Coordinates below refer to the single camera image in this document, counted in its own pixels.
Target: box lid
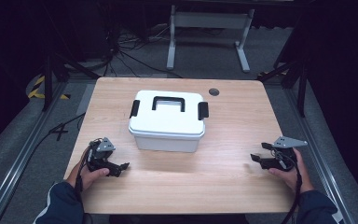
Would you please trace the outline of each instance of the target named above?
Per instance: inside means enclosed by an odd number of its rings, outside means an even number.
[[[139,91],[131,111],[130,132],[200,137],[205,131],[203,118],[208,117],[200,117],[200,104],[206,103],[202,101],[198,93]]]

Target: white plastic box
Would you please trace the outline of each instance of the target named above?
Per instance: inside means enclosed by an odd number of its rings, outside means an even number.
[[[198,93],[139,91],[129,130],[140,149],[195,152],[208,117],[208,103]]]

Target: hand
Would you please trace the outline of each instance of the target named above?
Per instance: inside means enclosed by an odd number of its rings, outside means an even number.
[[[300,193],[313,190],[314,187],[310,182],[310,176],[308,175],[307,167],[304,164],[304,161],[301,157],[301,153],[295,148],[294,148],[294,152],[296,153],[296,157],[297,157],[298,170],[300,171],[300,174],[302,176],[302,185],[301,185]],[[268,169],[268,171],[272,175],[276,175],[277,177],[281,178],[286,183],[286,185],[289,186],[290,189],[292,189],[293,192],[296,192],[297,170],[295,168],[293,168],[289,172],[285,172],[275,168],[270,168]]]
[[[80,163],[82,162],[86,151],[83,152],[83,156],[81,157],[80,162],[78,162],[77,165],[72,169],[71,174],[69,174],[68,178],[66,179],[66,182],[68,182],[73,188],[75,188],[77,172],[79,170],[79,167],[81,165]],[[108,174],[109,174],[109,169],[107,169],[107,168],[103,168],[103,169],[99,169],[99,170],[91,172],[89,170],[89,167],[87,167],[87,165],[84,166],[80,172],[80,175],[82,177],[82,182],[83,182],[83,190],[88,189],[92,185],[92,183],[95,180],[97,180],[98,178],[100,178],[101,176],[105,176]]]

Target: aluminum rail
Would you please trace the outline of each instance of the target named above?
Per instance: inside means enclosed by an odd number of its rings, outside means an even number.
[[[35,145],[39,134],[41,133],[44,124],[46,123],[48,116],[51,114],[54,106],[57,104],[60,96],[62,95],[66,83],[57,83],[56,89],[53,94],[53,101],[45,112],[42,112],[36,121],[34,128],[32,129],[29,137],[24,143],[19,155],[13,162],[13,165],[7,172],[7,175],[0,187],[0,219],[4,214],[14,192],[20,182],[21,176],[25,171],[28,161],[32,158],[34,151],[36,150]]]
[[[340,210],[344,222],[347,224],[355,223],[353,220],[348,207],[345,205],[344,199],[341,195],[341,192],[338,188],[336,179],[333,177],[331,173],[330,167],[328,166],[326,160],[322,156],[321,152],[319,151],[316,141],[313,137],[312,131],[310,129],[309,124],[307,123],[306,119],[301,118],[296,108],[296,96],[292,92],[292,90],[284,90],[286,98],[289,100],[289,105],[291,106],[292,110],[295,112],[295,117],[297,123],[300,125],[303,133],[306,135],[309,147],[310,147],[310,155],[315,163],[316,169],[318,171],[319,176],[322,179],[324,184],[324,188],[328,194],[328,196],[336,203],[338,209]]]

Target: metal frame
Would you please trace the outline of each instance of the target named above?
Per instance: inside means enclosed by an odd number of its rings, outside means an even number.
[[[241,62],[242,71],[250,72],[243,46],[252,23],[255,10],[249,10],[248,14],[227,14],[227,13],[199,13],[199,12],[176,12],[175,6],[171,8],[170,22],[170,47],[168,49],[167,69],[173,70],[175,60],[175,28],[176,27],[202,27],[202,28],[223,28],[242,29],[240,41],[235,42],[235,49]]]
[[[326,190],[328,196],[330,197],[333,202],[335,202],[337,208],[341,212],[344,222],[345,223],[355,223],[353,217],[351,216],[348,207],[346,206],[342,194],[338,188],[336,179],[334,178],[333,174],[331,173],[330,167],[328,166],[326,160],[322,156],[321,152],[319,151],[316,141],[313,137],[312,131],[310,129],[309,124],[305,118],[302,118],[299,114],[296,106],[296,96],[290,89],[284,89],[284,93],[286,98],[289,100],[289,105],[292,110],[295,112],[295,117],[297,123],[300,125],[301,130],[306,135],[309,147],[310,147],[310,155],[313,159],[315,167],[318,171],[319,176],[322,179],[324,184],[324,189]]]
[[[48,116],[51,114],[54,106],[60,100],[60,97],[66,87],[65,82],[60,82],[57,84],[56,90],[54,92],[54,99],[51,102],[50,106],[45,112],[42,112],[39,116],[36,125],[32,129],[29,137],[27,138],[24,146],[22,147],[19,155],[17,156],[16,160],[13,162],[11,168],[8,170],[5,180],[3,181],[0,187],[0,219],[4,214],[8,204],[16,188],[20,182],[21,176],[25,171],[26,165],[28,161],[32,158],[36,141],[39,138],[40,132],[42,131]]]

